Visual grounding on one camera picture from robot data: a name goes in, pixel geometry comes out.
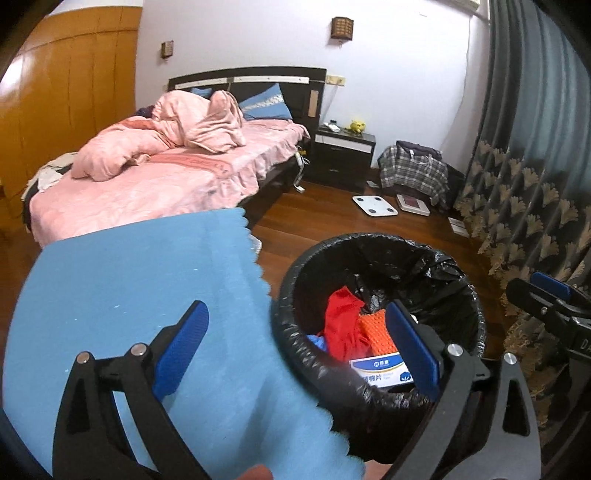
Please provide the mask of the person's hand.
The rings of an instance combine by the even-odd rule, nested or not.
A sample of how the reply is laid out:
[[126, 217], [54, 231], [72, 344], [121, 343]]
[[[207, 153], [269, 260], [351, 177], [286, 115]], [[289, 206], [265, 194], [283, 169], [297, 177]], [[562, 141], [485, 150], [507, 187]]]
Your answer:
[[268, 467], [259, 464], [243, 472], [236, 480], [273, 480], [273, 473]]

